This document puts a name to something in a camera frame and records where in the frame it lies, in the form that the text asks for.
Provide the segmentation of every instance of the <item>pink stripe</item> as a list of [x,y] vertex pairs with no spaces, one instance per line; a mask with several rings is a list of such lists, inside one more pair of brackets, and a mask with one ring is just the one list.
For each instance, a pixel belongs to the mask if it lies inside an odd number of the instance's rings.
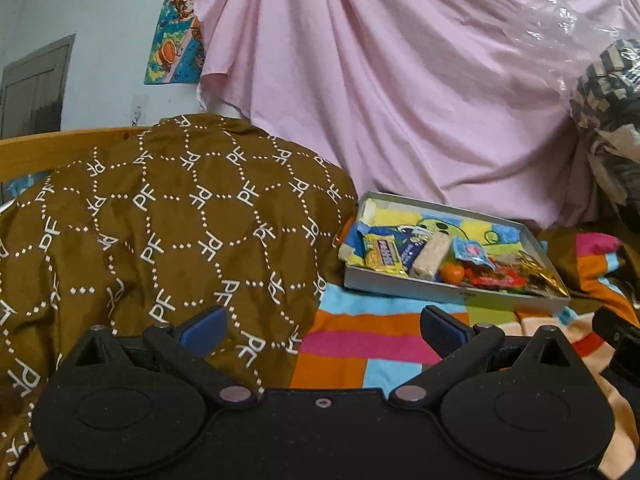
[[369,332],[313,332],[302,341],[300,351],[322,357],[388,359],[433,365],[440,357],[417,335],[391,336]]
[[615,253],[622,243],[615,236],[604,233],[580,233],[575,235],[577,256]]

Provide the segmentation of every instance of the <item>screw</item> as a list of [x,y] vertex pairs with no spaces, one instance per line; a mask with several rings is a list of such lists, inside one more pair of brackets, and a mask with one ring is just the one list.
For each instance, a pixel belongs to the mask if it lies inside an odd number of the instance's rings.
[[400,386],[396,390],[396,397],[398,399],[405,400],[406,402],[417,402],[418,400],[423,400],[426,396],[427,390],[420,386],[415,386],[414,384]]
[[318,408],[328,408],[332,405],[331,399],[318,399],[316,400],[316,406]]
[[244,402],[251,397],[251,390],[244,386],[227,386],[220,390],[220,399],[226,402]]

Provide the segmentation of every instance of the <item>box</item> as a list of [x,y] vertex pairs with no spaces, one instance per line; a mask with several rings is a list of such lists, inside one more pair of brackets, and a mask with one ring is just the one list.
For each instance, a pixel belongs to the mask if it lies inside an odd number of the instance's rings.
[[[501,224],[514,227],[520,231],[520,242],[524,247],[525,252],[530,254],[530,256],[535,258],[544,267],[551,270],[556,277],[556,280],[558,280],[559,283],[562,283],[558,272],[554,269],[554,266],[546,256],[545,251],[543,251],[533,234],[531,234],[523,224],[446,205],[377,192],[368,192],[363,197],[358,210],[358,220],[362,215],[362,209],[366,199],[372,199],[376,203],[377,208],[421,212],[424,214],[432,214],[434,212],[444,213],[446,216],[453,218],[470,218],[489,222],[491,224]],[[348,264],[344,273],[344,286],[347,288],[384,294],[386,296],[399,296],[415,300],[453,303],[499,310],[535,310],[546,314],[559,313],[569,304],[570,301],[570,298],[524,296],[523,294],[510,294],[506,292],[496,292],[493,290],[466,288],[448,285],[447,283],[427,282],[417,278],[384,274],[382,272],[376,272],[375,270],[363,269],[362,267],[351,266]]]

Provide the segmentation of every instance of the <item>pink sheet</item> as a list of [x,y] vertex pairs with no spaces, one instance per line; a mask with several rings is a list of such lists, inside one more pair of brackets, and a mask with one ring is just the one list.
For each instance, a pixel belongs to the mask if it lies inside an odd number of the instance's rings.
[[[546,228],[594,185],[544,59],[502,32],[545,0],[200,0],[205,95],[382,190]],[[639,30],[634,0],[565,0]]]

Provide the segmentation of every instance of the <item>yellow snack wrapper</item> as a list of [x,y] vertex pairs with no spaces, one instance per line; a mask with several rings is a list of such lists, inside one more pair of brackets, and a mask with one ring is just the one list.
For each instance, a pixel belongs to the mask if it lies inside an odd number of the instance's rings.
[[377,272],[406,276],[393,235],[364,235],[365,265]]

